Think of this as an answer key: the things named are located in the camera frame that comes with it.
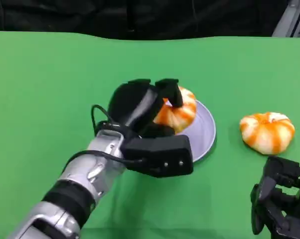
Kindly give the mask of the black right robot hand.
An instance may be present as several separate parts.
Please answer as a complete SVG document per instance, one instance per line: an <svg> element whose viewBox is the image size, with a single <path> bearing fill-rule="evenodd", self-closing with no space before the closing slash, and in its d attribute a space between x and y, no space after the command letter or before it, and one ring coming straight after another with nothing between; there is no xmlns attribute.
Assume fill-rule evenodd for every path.
<svg viewBox="0 0 300 239"><path fill-rule="evenodd" d="M269 156L251 194L254 235L267 227L273 239L300 239L300 164Z"/></svg>

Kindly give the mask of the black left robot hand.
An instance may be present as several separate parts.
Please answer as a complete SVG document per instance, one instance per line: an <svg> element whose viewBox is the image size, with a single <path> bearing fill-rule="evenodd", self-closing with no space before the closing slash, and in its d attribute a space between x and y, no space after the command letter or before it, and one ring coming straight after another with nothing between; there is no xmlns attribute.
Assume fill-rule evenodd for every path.
<svg viewBox="0 0 300 239"><path fill-rule="evenodd" d="M150 79L135 79L121 84L113 93L108 114L114 122L129 127L141 137L163 137L176 134L172 126L155 123L168 99L174 109L183 105L178 79L161 79L155 84Z"/></svg>

